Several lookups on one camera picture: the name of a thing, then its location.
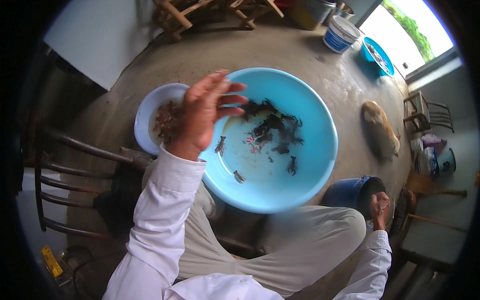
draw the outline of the white sleeve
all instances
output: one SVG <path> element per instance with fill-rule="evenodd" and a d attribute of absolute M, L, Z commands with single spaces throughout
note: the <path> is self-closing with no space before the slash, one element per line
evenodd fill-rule
<path fill-rule="evenodd" d="M 387 270 L 392 262 L 392 249 L 388 243 L 387 232 L 372 232 L 363 248 L 363 256 L 348 285 L 334 300 L 373 300 L 380 299 L 383 295 Z"/>
<path fill-rule="evenodd" d="M 184 222 L 206 162 L 160 149 L 158 164 L 138 198 L 128 253 L 113 272 L 103 299 L 162 299 L 179 273 Z"/>

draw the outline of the hand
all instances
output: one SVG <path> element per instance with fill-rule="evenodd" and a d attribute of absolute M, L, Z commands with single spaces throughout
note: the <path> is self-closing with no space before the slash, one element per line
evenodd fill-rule
<path fill-rule="evenodd" d="M 390 199 L 384 192 L 372 195 L 370 214 L 373 220 L 373 230 L 385 230 L 385 220 L 388 216 Z"/>
<path fill-rule="evenodd" d="M 225 104 L 246 104 L 248 99 L 240 95 L 225 93 L 240 92 L 246 85 L 231 83 L 225 75 L 227 70 L 208 74 L 192 85 L 183 97 L 183 120 L 178 137 L 168 146 L 173 155 L 197 161 L 200 152 L 212 141 L 213 126 L 224 116 L 241 116 L 241 108 L 226 108 Z"/>

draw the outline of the cable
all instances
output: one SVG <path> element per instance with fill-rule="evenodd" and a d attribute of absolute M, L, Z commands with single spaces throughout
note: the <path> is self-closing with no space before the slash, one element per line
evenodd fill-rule
<path fill-rule="evenodd" d="M 80 294 L 80 291 L 78 290 L 78 287 L 77 287 L 77 280 L 76 280 L 76 275 L 77 275 L 77 272 L 83 268 L 84 266 L 86 266 L 87 264 L 89 263 L 92 263 L 94 261 L 98 261 L 98 260 L 102 260 L 102 259 L 105 259 L 105 258 L 111 258 L 115 255 L 118 255 L 118 254 L 125 254 L 126 251 L 125 250 L 122 250 L 122 251 L 118 251 L 118 252 L 114 252 L 112 254 L 109 254 L 109 255 L 105 255 L 105 256 L 99 256 L 99 257 L 93 257 L 93 258 L 90 258 L 89 260 L 87 260 L 86 262 L 84 262 L 83 264 L 80 264 L 79 266 L 77 266 L 74 270 L 73 270 L 73 273 L 72 273 L 72 281 L 73 281 L 73 289 L 75 290 L 75 294 L 77 295 L 77 298 L 78 299 L 81 299 L 81 294 Z M 92 293 L 90 291 L 88 291 L 87 289 L 84 288 L 84 291 L 85 293 L 92 299 L 95 299 L 95 296 L 92 295 Z"/>

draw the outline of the white shirt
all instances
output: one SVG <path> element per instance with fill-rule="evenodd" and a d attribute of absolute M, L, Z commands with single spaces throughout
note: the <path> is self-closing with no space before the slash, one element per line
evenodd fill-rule
<path fill-rule="evenodd" d="M 142 191 L 127 243 L 128 253 L 108 282 L 105 300 L 281 300 L 252 276 L 210 274 L 172 285 L 183 254 L 184 222 L 202 180 L 205 161 L 178 158 L 164 149 Z M 383 295 L 391 249 L 386 231 L 374 231 L 348 286 L 335 300 L 379 299 Z"/>

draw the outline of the dark blue bucket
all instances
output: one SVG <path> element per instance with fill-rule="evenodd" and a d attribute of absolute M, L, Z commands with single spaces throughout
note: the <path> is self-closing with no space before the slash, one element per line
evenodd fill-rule
<path fill-rule="evenodd" d="M 376 176 L 342 179 L 328 187 L 320 205 L 355 208 L 370 219 L 370 201 L 379 192 L 385 192 L 385 185 Z"/>

